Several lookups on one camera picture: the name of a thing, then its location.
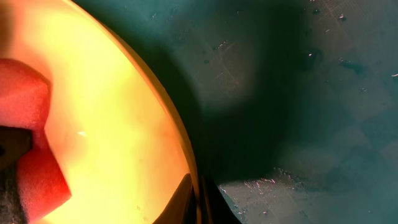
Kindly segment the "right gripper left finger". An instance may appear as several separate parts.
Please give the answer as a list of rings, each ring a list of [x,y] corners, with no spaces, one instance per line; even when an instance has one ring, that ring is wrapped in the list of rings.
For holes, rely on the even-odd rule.
[[[195,194],[192,178],[186,174],[153,224],[195,224]]]

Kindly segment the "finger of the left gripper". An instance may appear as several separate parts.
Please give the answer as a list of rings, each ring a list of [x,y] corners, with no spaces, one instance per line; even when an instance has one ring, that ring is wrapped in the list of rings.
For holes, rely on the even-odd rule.
[[[32,131],[24,128],[1,126],[1,170],[17,161],[32,149]]]

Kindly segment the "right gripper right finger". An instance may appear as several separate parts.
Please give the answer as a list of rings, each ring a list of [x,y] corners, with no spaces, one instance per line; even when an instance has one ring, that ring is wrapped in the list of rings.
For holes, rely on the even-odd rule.
[[[209,177],[200,178],[200,208],[203,224],[241,224]]]

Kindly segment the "yellow-green plate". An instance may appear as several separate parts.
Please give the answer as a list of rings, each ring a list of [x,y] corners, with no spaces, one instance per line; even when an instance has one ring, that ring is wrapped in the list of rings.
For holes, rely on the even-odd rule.
[[[32,223],[153,223],[198,175],[182,120],[146,63],[71,1],[2,1],[1,60],[41,74],[45,135],[71,197]]]

